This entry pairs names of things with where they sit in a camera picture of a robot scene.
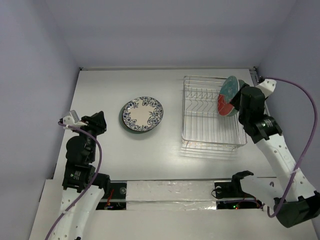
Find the red and teal plate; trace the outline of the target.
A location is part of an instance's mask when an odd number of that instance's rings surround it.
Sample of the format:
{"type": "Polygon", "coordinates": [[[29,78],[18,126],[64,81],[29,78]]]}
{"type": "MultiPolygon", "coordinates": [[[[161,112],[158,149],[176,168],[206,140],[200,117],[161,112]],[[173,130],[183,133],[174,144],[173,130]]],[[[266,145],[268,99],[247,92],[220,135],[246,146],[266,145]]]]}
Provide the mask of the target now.
{"type": "Polygon", "coordinates": [[[231,117],[237,113],[231,100],[240,89],[239,80],[235,76],[229,76],[223,83],[217,99],[218,114],[222,117],[231,117]]]}

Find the green rimmed plate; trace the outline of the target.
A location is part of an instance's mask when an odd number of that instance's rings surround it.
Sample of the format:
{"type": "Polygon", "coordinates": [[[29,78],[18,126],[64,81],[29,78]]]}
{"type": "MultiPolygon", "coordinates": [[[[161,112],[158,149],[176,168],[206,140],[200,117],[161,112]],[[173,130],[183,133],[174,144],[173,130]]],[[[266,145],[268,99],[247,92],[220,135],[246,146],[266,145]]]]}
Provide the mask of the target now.
{"type": "Polygon", "coordinates": [[[247,84],[242,79],[238,80],[238,91],[240,91],[243,87],[245,87],[247,84]]]}

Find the blue floral white plate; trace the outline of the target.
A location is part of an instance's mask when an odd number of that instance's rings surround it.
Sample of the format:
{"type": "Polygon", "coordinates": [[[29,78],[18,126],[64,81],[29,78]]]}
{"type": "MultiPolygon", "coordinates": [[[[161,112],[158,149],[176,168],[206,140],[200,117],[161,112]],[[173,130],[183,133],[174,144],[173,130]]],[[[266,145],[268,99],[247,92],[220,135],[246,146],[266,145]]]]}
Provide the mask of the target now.
{"type": "Polygon", "coordinates": [[[164,108],[157,99],[141,96],[126,103],[120,115],[128,129],[144,133],[160,124],[164,116],[164,108]]]}

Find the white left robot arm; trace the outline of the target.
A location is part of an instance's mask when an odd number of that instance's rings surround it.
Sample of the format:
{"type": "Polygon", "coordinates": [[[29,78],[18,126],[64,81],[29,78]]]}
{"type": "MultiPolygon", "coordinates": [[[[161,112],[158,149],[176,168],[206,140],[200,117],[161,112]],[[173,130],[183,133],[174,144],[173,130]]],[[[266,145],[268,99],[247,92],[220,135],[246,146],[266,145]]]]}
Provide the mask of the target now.
{"type": "Polygon", "coordinates": [[[47,240],[82,240],[100,200],[110,194],[110,177],[94,167],[96,153],[103,156],[97,137],[107,130],[104,112],[79,118],[71,110],[58,125],[76,136],[66,143],[66,164],[58,218],[50,227],[47,240]]]}

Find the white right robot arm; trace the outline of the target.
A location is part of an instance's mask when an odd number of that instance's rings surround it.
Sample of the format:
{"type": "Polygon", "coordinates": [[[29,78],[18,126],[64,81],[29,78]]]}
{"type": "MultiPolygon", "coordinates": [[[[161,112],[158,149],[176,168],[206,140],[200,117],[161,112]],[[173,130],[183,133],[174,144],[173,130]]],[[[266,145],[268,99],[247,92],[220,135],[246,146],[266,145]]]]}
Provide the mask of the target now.
{"type": "Polygon", "coordinates": [[[264,113],[265,99],[275,89],[271,80],[253,87],[244,84],[230,102],[238,110],[244,131],[272,167],[281,190],[263,182],[248,170],[233,175],[230,190],[235,196],[250,194],[267,206],[270,218],[286,228],[320,214],[320,194],[301,172],[276,120],[264,113]]]}

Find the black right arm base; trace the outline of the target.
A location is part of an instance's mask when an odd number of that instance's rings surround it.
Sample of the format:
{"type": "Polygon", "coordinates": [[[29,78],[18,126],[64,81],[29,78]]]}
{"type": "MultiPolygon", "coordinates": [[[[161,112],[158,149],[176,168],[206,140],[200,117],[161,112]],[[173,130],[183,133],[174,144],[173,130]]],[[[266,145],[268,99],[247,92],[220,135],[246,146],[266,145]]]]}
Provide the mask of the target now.
{"type": "Polygon", "coordinates": [[[249,171],[241,171],[235,173],[231,181],[222,181],[222,182],[215,182],[214,188],[211,191],[211,195],[216,198],[217,200],[221,199],[245,199],[245,198],[254,198],[253,195],[246,193],[243,191],[241,187],[241,180],[248,176],[253,176],[254,174],[249,171]]]}

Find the plain teal plate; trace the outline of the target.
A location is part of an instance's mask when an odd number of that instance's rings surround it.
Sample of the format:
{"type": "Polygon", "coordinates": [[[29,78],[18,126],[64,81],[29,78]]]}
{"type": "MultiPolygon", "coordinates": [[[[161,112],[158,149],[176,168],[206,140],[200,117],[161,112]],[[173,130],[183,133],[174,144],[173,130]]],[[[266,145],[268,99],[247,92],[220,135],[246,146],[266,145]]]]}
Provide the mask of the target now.
{"type": "Polygon", "coordinates": [[[124,105],[119,112],[119,123],[128,133],[140,135],[154,130],[163,119],[163,107],[128,107],[124,105]]]}

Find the foil covered front block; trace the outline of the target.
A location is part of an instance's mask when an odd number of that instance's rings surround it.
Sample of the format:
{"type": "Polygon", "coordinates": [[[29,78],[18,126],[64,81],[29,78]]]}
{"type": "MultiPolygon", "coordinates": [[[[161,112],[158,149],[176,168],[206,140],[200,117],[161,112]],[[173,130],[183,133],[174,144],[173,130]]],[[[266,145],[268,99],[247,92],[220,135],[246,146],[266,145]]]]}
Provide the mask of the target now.
{"type": "Polygon", "coordinates": [[[193,211],[216,210],[211,192],[213,181],[129,181],[126,209],[129,211],[193,211]]]}

